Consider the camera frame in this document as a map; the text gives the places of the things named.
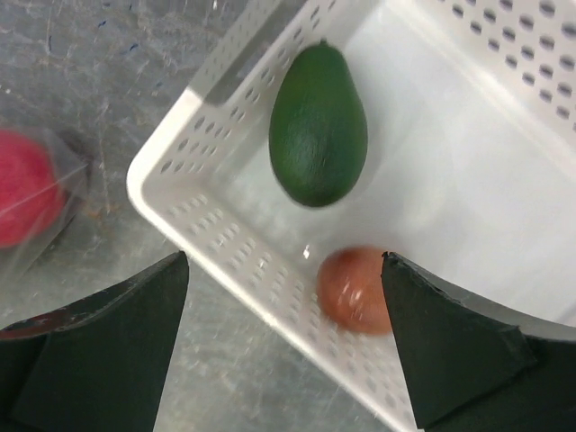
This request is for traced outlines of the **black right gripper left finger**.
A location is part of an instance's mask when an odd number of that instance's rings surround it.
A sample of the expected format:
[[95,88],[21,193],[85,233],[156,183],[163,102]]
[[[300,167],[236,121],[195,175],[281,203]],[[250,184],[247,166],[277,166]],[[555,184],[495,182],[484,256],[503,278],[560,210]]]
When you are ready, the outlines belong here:
[[1,330],[3,431],[151,431],[185,306],[177,252]]

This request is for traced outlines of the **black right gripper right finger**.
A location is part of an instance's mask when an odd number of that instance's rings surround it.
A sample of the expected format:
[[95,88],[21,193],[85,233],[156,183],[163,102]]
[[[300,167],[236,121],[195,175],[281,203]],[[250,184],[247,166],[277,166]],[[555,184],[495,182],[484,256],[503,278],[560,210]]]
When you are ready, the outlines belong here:
[[383,255],[382,287],[418,428],[573,431],[575,329]]

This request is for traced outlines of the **brown toy passion fruit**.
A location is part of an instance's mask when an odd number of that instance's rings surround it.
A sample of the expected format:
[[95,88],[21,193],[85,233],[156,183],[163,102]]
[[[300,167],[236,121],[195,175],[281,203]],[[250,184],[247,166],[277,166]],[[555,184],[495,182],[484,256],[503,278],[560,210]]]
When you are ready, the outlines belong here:
[[346,247],[319,267],[317,302],[342,329],[369,335],[392,332],[383,295],[383,254],[377,247]]

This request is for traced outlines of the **red toy apple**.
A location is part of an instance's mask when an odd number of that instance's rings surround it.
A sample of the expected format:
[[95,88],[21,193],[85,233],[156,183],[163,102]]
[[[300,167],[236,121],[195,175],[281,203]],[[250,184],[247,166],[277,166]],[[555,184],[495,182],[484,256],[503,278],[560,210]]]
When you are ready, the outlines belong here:
[[64,211],[60,145],[15,130],[1,131],[1,248],[48,230]]

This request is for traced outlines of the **white perforated plastic basket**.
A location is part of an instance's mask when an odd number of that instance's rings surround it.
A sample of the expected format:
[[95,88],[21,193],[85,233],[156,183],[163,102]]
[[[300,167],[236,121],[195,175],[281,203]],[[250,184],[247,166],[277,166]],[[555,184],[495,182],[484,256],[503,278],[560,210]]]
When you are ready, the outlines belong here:
[[[368,124],[354,190],[276,182],[272,107],[304,48],[345,56]],[[572,1],[251,1],[130,164],[137,211],[387,427],[416,423],[391,337],[316,303],[331,252],[372,243],[511,309],[575,322]]]

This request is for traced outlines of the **dark green toy avocado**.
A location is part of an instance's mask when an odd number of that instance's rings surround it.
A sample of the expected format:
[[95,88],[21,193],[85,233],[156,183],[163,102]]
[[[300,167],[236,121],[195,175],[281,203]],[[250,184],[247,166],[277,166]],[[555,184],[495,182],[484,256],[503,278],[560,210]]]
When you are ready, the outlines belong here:
[[271,112],[268,148],[290,198],[320,208],[344,198],[365,166],[365,109],[345,57],[327,41],[294,59]]

